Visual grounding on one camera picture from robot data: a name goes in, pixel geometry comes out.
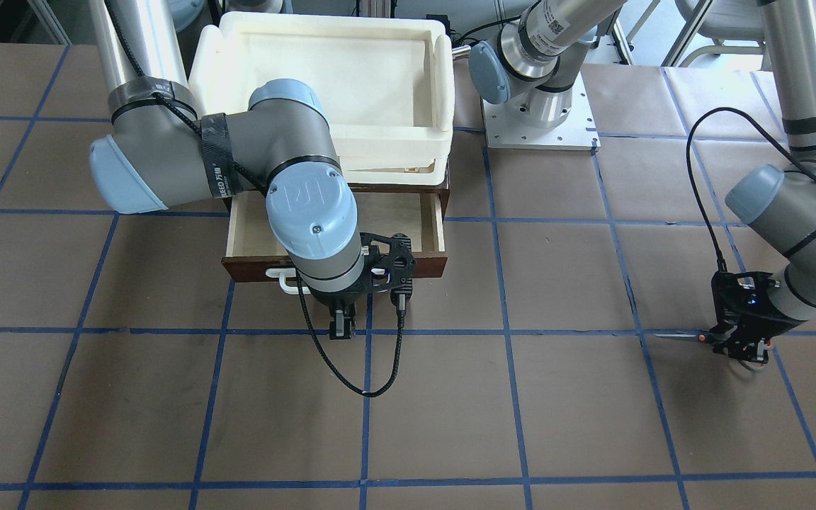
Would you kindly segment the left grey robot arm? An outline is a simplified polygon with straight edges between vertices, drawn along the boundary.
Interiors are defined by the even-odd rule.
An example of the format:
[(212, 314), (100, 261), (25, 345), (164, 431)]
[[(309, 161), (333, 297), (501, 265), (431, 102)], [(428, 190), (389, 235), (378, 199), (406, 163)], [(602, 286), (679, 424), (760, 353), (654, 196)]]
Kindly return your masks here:
[[(716, 324), (696, 335), (713, 352), (751, 367), (769, 362), (773, 339), (816, 317), (816, 1), (758, 1), (781, 107), (781, 144), (748, 120), (789, 164), (749, 172), (725, 197), (728, 208), (787, 264), (776, 273), (734, 273), (710, 232), (716, 258), (711, 280)], [(531, 93), (562, 94), (579, 73), (574, 45), (619, 1), (538, 1), (509, 19), (493, 38), (470, 46), (469, 71), (493, 106)]]

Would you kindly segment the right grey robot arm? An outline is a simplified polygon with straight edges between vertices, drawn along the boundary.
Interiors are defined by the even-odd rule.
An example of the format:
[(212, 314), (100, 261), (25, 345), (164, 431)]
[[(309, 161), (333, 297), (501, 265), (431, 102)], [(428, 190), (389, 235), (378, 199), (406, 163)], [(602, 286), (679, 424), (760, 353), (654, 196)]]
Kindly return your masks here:
[(330, 310), (330, 336), (350, 338), (350, 288), (366, 272), (358, 206), (314, 91), (275, 79), (241, 113), (200, 114), (167, 2), (91, 1), (90, 11), (113, 126), (89, 154), (103, 199), (136, 214), (258, 191), (302, 283)]

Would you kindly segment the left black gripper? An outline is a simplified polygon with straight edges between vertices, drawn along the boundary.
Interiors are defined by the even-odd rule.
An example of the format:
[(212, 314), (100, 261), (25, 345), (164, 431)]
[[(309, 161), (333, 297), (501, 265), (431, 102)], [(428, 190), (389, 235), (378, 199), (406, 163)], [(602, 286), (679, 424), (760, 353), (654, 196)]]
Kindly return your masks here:
[(802, 324), (774, 307), (768, 291), (779, 288), (773, 274), (716, 271), (711, 290), (717, 324), (709, 329), (713, 352), (726, 355), (767, 355), (769, 343)]

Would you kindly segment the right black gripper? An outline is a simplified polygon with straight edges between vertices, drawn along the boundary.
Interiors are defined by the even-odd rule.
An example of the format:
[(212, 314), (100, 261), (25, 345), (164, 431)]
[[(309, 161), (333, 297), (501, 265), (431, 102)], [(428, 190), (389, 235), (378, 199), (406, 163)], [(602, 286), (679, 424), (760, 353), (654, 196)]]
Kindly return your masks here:
[(370, 285), (365, 281), (357, 280), (343, 290), (323, 291), (315, 286), (309, 286), (314, 298), (327, 305), (330, 310), (330, 339), (344, 340), (353, 338), (356, 322), (356, 303), (359, 298), (370, 292)]

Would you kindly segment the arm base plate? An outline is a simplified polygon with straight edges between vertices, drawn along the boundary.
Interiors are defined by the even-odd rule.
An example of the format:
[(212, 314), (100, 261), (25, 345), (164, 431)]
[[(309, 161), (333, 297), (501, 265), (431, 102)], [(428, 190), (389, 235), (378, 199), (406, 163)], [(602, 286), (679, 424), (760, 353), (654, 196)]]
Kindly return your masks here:
[(482, 99), (489, 147), (587, 152), (600, 149), (586, 92), (583, 76), (577, 75), (573, 87), (560, 93), (534, 89), (498, 106)]

